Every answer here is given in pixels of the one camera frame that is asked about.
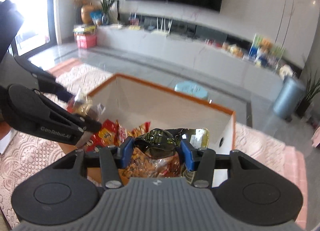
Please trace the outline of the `red long snack packet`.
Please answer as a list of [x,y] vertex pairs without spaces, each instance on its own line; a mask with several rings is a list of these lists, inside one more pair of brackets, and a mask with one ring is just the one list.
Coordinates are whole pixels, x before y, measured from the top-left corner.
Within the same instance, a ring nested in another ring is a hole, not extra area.
[[91,135],[84,149],[86,152],[98,152],[101,148],[112,145],[119,145],[118,125],[107,119],[103,122],[101,130]]

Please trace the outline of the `gold brown snack packet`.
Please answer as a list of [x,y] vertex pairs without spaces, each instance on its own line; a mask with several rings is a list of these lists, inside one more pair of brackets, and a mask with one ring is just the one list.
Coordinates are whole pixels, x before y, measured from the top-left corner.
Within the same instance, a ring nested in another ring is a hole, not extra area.
[[98,121],[106,111],[106,108],[101,103],[96,104],[90,96],[82,91],[78,91],[77,94],[69,100],[66,109],[69,113],[77,114],[81,117],[89,117],[96,121]]

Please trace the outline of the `dark green peanut bag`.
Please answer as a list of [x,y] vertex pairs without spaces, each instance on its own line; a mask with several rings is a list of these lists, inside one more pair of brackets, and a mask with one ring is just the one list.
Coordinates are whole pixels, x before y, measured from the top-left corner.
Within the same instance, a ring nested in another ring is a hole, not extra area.
[[206,128],[154,128],[140,135],[133,144],[130,162],[119,170],[121,179],[126,183],[131,177],[183,176],[192,182],[196,172],[187,169],[181,149],[183,140],[196,150],[207,148],[209,131]]

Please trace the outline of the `red striped crisps bag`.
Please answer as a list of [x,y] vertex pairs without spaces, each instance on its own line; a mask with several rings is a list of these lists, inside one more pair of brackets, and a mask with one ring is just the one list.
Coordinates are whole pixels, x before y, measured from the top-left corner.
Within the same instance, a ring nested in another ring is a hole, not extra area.
[[127,137],[139,137],[140,135],[144,135],[150,129],[151,122],[147,121],[142,123],[141,125],[135,127],[131,131],[127,130],[125,127],[121,126],[119,121],[116,121],[116,129],[117,129],[117,143],[120,145],[124,142]]

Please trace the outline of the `orange cardboard box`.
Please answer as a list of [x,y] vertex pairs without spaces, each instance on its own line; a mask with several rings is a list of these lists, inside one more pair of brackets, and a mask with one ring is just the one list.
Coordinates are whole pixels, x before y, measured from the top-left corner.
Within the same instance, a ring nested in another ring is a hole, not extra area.
[[152,128],[206,128],[209,148],[218,154],[234,148],[236,113],[226,107],[124,74],[114,74],[88,94],[106,107],[103,119],[118,120],[129,130],[145,121]]

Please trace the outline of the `pink storage box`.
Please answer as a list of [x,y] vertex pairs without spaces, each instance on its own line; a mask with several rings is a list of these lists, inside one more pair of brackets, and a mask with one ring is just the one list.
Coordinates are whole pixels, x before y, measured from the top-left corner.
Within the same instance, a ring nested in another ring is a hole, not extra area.
[[88,49],[97,45],[95,34],[76,35],[76,43],[79,49]]

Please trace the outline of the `light blue stool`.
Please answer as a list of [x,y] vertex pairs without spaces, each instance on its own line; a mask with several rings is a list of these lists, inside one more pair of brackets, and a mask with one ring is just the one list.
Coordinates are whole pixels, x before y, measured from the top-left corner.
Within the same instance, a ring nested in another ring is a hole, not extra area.
[[176,84],[174,91],[191,95],[193,97],[208,100],[208,92],[201,85],[192,81],[183,81]]

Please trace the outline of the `orange vase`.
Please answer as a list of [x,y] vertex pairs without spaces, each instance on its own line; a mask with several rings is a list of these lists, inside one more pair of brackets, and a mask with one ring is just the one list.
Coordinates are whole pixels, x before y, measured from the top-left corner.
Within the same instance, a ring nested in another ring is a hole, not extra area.
[[96,9],[95,5],[86,4],[81,7],[81,20],[84,24],[91,24],[92,18],[91,13]]

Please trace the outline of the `white tv cabinet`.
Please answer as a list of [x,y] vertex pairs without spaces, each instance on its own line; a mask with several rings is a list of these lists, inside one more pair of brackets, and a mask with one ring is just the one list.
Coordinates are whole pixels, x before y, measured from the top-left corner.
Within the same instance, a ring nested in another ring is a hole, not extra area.
[[274,101],[283,86],[275,73],[196,40],[111,26],[97,28],[97,45],[193,69]]

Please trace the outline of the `snack pile on cabinet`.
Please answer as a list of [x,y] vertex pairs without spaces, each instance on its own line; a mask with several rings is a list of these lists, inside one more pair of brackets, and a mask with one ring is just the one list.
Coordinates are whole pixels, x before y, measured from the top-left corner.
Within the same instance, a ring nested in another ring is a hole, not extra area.
[[237,58],[241,58],[242,59],[244,57],[244,53],[242,51],[242,48],[240,48],[236,44],[230,45],[227,42],[224,42],[222,44],[222,50],[232,54],[233,56],[236,56]]

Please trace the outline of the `white router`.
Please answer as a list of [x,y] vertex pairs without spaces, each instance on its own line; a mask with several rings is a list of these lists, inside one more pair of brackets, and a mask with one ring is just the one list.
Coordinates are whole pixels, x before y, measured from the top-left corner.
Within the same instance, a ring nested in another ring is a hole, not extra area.
[[152,30],[152,33],[168,36],[171,32],[173,20],[166,18],[157,18],[156,22],[156,28]]

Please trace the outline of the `grey metal trash bin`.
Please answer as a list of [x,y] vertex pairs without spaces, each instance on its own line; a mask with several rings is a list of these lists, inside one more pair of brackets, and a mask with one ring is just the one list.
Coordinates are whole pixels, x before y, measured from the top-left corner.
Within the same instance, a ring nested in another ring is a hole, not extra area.
[[283,87],[272,106],[274,114],[283,120],[290,120],[305,91],[306,86],[301,80],[285,76]]

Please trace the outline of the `teddy bear gift set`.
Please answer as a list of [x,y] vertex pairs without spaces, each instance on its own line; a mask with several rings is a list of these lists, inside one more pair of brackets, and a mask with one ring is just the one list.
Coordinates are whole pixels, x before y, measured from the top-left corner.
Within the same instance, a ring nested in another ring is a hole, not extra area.
[[284,52],[285,48],[256,33],[248,53],[248,59],[258,66],[276,70]]

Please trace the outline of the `tall leafy floor plant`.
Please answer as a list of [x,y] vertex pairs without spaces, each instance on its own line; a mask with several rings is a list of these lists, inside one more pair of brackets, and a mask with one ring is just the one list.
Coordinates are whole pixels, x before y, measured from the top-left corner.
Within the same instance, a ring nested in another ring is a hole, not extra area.
[[314,73],[312,70],[308,72],[308,78],[306,81],[306,91],[304,97],[296,108],[296,115],[300,118],[304,117],[307,109],[310,107],[313,98],[319,94],[319,75],[318,70]]

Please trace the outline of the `pink small heater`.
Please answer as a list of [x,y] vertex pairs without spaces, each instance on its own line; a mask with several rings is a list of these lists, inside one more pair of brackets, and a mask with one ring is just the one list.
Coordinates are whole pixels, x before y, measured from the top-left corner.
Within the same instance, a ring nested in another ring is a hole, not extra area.
[[320,127],[318,127],[315,130],[315,132],[311,138],[311,141],[312,141],[312,146],[314,148],[319,148],[319,146],[320,146]]

